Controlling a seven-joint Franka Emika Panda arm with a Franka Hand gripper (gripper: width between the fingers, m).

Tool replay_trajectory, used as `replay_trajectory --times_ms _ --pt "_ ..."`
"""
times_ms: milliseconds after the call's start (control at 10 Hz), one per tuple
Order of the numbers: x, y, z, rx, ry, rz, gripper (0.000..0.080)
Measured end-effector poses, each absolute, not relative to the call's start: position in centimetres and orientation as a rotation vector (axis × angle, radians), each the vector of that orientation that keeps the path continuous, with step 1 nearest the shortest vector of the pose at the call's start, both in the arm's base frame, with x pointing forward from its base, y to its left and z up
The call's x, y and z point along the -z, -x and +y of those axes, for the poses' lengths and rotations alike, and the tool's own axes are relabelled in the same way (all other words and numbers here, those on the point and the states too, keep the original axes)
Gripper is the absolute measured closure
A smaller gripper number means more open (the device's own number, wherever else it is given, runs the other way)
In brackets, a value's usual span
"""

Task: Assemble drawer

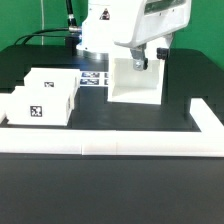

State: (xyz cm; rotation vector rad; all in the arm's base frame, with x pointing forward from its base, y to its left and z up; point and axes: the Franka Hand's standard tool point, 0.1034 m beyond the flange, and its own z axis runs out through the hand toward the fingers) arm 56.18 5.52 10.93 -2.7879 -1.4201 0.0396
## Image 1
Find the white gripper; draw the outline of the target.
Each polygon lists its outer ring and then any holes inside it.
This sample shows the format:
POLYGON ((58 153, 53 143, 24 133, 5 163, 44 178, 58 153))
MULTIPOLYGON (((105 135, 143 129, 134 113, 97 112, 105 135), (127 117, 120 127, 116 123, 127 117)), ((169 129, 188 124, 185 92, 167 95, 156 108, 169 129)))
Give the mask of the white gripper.
POLYGON ((191 3, 192 0, 112 0, 112 40, 116 45, 133 48, 130 52, 135 70, 148 68, 146 46, 142 44, 154 39, 161 37, 157 58, 169 57, 173 41, 170 33, 188 25, 191 3))

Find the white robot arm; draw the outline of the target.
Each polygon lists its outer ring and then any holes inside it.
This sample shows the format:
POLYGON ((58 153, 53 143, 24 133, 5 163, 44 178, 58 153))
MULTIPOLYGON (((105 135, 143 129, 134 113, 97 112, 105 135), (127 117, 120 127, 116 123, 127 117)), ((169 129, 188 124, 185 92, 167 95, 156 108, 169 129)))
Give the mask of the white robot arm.
POLYGON ((88 0, 79 52, 108 60, 113 45, 130 49, 133 68, 146 70, 147 44, 155 42, 156 56, 165 60, 176 31, 190 20, 192 0, 88 0))

